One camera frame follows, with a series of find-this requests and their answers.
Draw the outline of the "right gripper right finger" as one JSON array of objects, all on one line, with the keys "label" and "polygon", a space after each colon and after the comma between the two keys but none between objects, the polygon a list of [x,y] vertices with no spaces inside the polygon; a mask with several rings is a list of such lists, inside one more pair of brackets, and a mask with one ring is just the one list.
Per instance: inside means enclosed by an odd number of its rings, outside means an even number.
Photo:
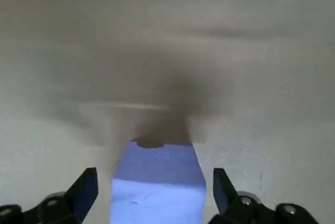
[{"label": "right gripper right finger", "polygon": [[273,210],[252,196],[239,194],[222,168],[213,170],[213,196],[219,213],[210,220],[212,224],[318,223],[309,211],[300,205],[281,203]]}]

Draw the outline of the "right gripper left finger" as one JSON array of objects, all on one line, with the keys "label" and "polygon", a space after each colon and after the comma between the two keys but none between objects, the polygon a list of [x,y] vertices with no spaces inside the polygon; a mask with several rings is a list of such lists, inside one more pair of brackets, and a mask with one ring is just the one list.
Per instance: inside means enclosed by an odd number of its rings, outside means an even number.
[{"label": "right gripper left finger", "polygon": [[36,207],[1,206],[1,223],[82,223],[98,196],[97,169],[90,167],[65,192],[49,195]]}]

